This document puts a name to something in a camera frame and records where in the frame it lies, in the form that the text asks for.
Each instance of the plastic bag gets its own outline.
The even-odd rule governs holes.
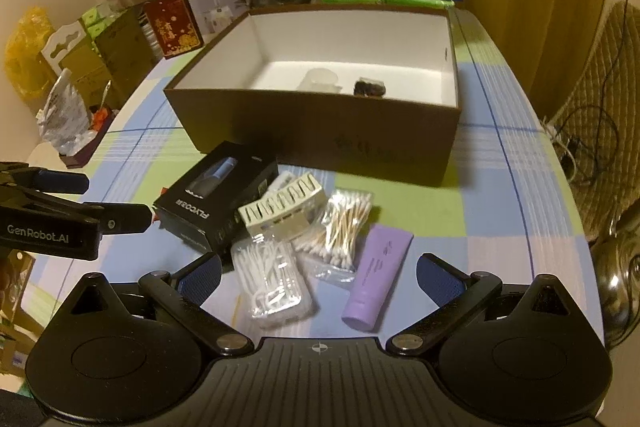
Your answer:
[[[353,272],[356,238],[369,217],[372,204],[370,192],[337,188],[320,219],[293,240],[294,247]]]
[[[40,137],[58,153],[73,156],[96,136],[84,101],[71,83],[71,71],[62,70],[44,108],[36,115]]]
[[[52,86],[53,78],[38,56],[53,32],[44,8],[29,8],[6,42],[4,71],[25,102],[43,96]]]
[[[261,328],[301,319],[311,311],[311,296],[290,243],[263,237],[243,239],[233,245],[231,259],[251,318]]]
[[[356,272],[338,268],[332,264],[325,263],[322,257],[305,251],[298,252],[298,266],[306,277],[313,277],[334,286],[351,290]]]

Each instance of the black product box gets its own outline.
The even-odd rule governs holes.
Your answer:
[[[238,207],[260,199],[277,175],[275,156],[224,141],[156,200],[156,214],[196,250],[223,254],[244,230]]]

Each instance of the blue and green tablecloth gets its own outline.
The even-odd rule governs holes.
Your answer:
[[[444,185],[417,187],[340,172],[314,173],[327,192],[335,186],[372,191],[380,207],[378,221],[415,235],[380,324],[380,340],[384,343],[436,309],[415,278],[415,263],[426,251],[467,273],[491,271],[507,283],[529,283],[536,273],[558,275],[602,338],[589,250],[554,150],[478,20],[456,10],[452,30],[463,114]],[[201,158],[162,92],[191,57],[162,61],[127,103],[84,169],[91,185],[81,201],[151,205],[162,187]],[[129,282],[155,269],[176,271],[197,256],[159,223],[139,235],[105,236],[98,261],[92,263],[38,256],[23,307],[46,323],[86,272]],[[310,285],[317,313],[268,335],[362,335],[340,320],[347,291],[318,280]],[[245,316],[233,272],[223,277],[203,308],[254,341],[262,334]]]

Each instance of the white plastic bag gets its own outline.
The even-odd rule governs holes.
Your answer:
[[[58,153],[73,156],[95,138],[89,129],[91,117],[71,83],[71,71],[64,69],[53,85],[44,108],[36,115],[40,137]]]

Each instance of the power strip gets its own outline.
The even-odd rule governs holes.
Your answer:
[[[238,208],[250,235],[273,235],[288,241],[309,226],[308,211],[326,203],[322,185],[311,172],[302,174],[277,192]]]

